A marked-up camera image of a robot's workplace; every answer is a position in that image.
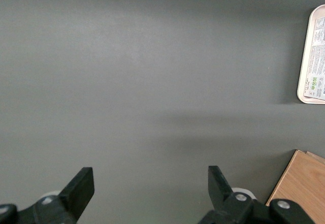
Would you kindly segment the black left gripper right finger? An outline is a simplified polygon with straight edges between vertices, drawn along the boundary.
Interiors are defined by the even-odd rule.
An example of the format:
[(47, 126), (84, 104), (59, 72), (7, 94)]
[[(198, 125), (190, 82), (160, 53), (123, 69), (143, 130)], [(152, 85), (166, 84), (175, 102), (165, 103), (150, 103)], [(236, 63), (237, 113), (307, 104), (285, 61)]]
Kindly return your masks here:
[(208, 167), (208, 192), (213, 210), (200, 223), (314, 223), (294, 201), (274, 199), (266, 206), (242, 191), (233, 191), (218, 166)]

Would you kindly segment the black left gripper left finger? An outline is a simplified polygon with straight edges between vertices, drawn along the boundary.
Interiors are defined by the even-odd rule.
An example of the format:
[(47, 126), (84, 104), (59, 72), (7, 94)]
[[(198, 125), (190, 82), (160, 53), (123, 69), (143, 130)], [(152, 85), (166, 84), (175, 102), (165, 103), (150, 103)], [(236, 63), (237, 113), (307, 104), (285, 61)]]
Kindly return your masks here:
[(1, 204), (1, 223), (77, 223), (93, 195), (93, 168), (84, 167), (58, 194), (45, 195), (26, 209)]

